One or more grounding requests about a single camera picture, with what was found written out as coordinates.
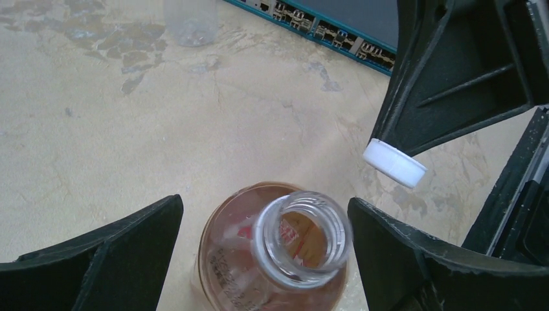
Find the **clear plastic bottle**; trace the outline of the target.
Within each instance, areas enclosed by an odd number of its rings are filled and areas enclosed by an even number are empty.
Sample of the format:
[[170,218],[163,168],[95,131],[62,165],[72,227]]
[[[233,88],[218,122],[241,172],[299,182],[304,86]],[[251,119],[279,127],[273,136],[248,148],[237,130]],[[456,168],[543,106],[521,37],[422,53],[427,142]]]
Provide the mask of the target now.
[[213,43],[218,32],[215,0],[165,0],[166,30],[180,46],[200,47]]

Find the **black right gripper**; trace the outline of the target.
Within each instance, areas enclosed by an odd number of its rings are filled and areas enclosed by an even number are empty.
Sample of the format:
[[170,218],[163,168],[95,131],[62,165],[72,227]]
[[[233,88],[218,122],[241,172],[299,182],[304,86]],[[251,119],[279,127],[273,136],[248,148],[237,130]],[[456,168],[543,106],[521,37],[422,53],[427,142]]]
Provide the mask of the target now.
[[506,37],[493,63],[506,72],[493,83],[497,100],[514,115],[532,109],[531,120],[463,248],[350,199],[370,310],[548,309],[548,2],[506,1],[499,16]]

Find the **tea bottle with yellow-red label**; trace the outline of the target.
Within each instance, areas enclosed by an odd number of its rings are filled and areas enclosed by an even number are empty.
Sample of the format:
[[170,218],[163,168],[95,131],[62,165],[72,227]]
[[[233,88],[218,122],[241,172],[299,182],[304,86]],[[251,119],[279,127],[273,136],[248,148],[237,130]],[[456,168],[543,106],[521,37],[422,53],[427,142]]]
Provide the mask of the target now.
[[288,183],[239,190],[212,213],[192,281],[202,310],[333,310],[353,234],[325,194]]

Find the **white bottle cap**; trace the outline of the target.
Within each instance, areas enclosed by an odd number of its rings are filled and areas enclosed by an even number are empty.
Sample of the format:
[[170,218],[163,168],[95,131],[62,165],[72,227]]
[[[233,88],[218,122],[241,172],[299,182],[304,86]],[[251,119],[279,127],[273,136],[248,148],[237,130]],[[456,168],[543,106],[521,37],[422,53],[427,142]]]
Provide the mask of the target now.
[[363,152],[363,159],[376,170],[409,189],[413,189],[427,171],[421,163],[379,139],[372,139],[368,143]]

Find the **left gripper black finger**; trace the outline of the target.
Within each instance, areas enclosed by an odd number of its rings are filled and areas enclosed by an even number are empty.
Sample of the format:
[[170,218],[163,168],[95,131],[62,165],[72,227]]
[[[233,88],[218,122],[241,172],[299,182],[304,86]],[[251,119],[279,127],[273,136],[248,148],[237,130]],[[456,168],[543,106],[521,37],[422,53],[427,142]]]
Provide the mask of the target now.
[[2,310],[155,310],[184,205],[167,196],[125,218],[1,265]]

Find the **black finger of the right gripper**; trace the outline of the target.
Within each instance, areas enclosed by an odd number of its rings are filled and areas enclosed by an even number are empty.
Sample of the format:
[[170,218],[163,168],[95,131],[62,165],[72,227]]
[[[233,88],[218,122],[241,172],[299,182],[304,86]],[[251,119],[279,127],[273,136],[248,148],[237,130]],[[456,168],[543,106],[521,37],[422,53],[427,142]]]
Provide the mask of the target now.
[[547,1],[399,1],[372,137],[418,155],[548,103]]

